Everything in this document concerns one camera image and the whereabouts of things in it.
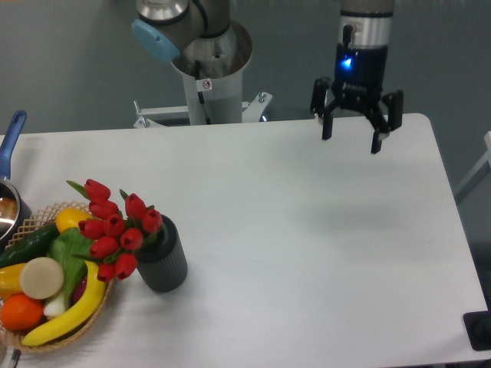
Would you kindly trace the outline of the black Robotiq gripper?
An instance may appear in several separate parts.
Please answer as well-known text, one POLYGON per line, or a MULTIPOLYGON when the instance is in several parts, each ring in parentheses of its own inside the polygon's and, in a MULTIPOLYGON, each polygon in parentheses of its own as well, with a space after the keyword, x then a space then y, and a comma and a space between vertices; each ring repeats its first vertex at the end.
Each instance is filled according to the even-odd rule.
POLYGON ((402 126, 404 92, 396 90, 381 96, 386 61, 387 45, 376 48, 337 45, 334 82, 329 77, 316 79, 311 95, 310 111, 321 121, 323 140, 331 139, 337 107, 361 113, 371 122, 372 154, 379 153, 383 140, 402 126), (387 108, 387 117, 379 101, 387 108))

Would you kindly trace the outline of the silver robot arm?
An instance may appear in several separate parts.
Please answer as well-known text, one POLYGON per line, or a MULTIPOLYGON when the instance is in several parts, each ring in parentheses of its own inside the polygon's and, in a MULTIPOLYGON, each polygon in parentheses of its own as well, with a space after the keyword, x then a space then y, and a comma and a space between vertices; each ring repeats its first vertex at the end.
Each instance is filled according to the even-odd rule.
MULTIPOLYGON (((252 39, 230 17, 228 1, 138 1, 131 26, 142 48, 181 74, 192 125, 241 123, 242 73, 252 39)), ((342 1, 334 77, 314 82, 310 111, 332 135, 337 109, 359 113, 374 134, 371 152, 402 125, 404 94, 383 92, 392 1, 342 1)))

